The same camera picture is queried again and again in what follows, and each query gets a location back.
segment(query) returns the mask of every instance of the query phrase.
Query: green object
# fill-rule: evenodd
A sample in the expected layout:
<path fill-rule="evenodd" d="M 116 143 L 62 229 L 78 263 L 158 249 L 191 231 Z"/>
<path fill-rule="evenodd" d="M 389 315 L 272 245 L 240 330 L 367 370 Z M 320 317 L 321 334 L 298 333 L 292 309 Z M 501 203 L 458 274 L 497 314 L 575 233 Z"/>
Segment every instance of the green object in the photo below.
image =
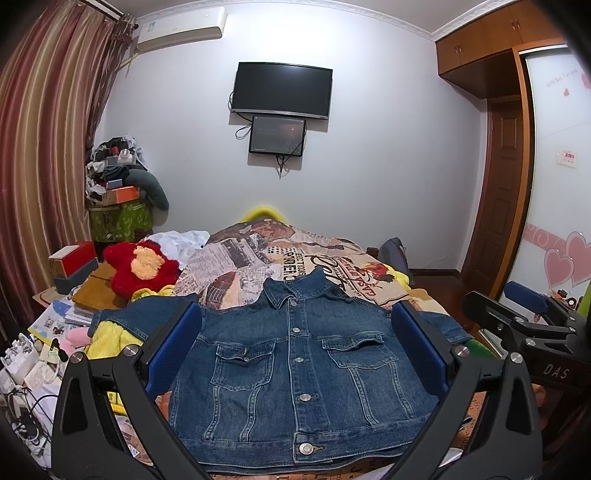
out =
<path fill-rule="evenodd" d="M 90 234 L 95 242 L 131 242 L 137 229 L 148 231 L 154 226 L 152 208 L 142 200 L 91 207 Z"/>
<path fill-rule="evenodd" d="M 482 345 L 478 340 L 468 340 L 466 342 L 466 346 L 468 347 L 468 350 L 470 350 L 470 353 L 472 355 L 476 355 L 476 356 L 480 356 L 480 357 L 492 357 L 494 358 L 495 356 L 492 354 L 492 352 L 486 348 L 484 345 Z"/>
<path fill-rule="evenodd" d="M 577 313 L 579 315 L 581 315 L 582 317 L 587 318 L 587 316 L 589 315 L 589 306 L 590 305 L 591 305 L 591 283 L 587 287 L 587 290 L 585 290 L 585 295 L 583 295 L 583 300 L 581 300 L 581 304 L 579 305 L 579 308 L 577 309 Z"/>

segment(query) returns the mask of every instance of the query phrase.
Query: wooden door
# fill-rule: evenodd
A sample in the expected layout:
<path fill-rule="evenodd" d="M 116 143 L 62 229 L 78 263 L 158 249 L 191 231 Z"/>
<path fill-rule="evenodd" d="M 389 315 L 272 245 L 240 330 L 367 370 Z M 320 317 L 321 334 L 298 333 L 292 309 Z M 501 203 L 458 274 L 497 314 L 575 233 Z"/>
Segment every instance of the wooden door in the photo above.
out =
<path fill-rule="evenodd" d="M 517 22 L 509 7 L 495 10 L 482 17 L 482 25 L 494 53 L 521 44 Z"/>
<path fill-rule="evenodd" d="M 517 22 L 517 30 L 523 43 L 559 37 L 560 32 L 551 20 L 534 5 L 532 0 L 522 0 L 509 6 Z"/>
<path fill-rule="evenodd" d="M 471 290 L 490 294 L 508 247 L 523 162 L 521 101 L 489 103 L 489 143 L 476 225 L 462 280 Z"/>
<path fill-rule="evenodd" d="M 490 55 L 491 48 L 481 20 L 476 20 L 461 28 L 455 35 L 458 40 L 462 65 Z"/>
<path fill-rule="evenodd" d="M 457 46 L 457 34 L 452 33 L 437 42 L 437 65 L 439 73 L 445 73 L 459 67 L 460 51 Z"/>

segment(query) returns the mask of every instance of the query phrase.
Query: tv screen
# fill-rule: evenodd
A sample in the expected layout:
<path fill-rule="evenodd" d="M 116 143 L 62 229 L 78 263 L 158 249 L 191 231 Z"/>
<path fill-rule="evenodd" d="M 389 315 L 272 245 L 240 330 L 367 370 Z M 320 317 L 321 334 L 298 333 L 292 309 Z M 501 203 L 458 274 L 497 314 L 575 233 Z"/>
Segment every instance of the tv screen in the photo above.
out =
<path fill-rule="evenodd" d="M 232 112 L 328 119 L 332 70 L 285 63 L 240 62 Z"/>
<path fill-rule="evenodd" d="M 250 153 L 301 157 L 306 120 L 284 116 L 252 117 Z"/>

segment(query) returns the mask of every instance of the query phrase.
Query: red and gold curtain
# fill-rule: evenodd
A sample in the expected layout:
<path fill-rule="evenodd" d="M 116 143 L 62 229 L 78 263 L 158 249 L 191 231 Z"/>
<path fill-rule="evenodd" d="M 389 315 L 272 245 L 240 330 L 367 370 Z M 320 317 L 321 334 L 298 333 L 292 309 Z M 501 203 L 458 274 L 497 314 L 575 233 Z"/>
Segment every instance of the red and gold curtain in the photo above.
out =
<path fill-rule="evenodd" d="M 85 149 L 88 129 L 100 116 L 95 89 L 104 76 L 115 24 L 76 0 L 57 1 L 0 73 L 0 320 L 5 335 L 13 336 L 35 318 L 31 296 L 53 283 L 47 257 L 90 238 Z"/>

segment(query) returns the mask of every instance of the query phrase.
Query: air conditioner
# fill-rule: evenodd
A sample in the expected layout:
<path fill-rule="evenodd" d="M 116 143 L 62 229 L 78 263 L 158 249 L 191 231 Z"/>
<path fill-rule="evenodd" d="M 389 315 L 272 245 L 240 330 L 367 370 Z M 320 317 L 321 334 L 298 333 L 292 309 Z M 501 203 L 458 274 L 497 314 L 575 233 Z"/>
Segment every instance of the air conditioner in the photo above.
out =
<path fill-rule="evenodd" d="M 138 53 L 180 43 L 222 38 L 228 14 L 224 7 L 203 8 L 162 17 L 142 25 Z"/>

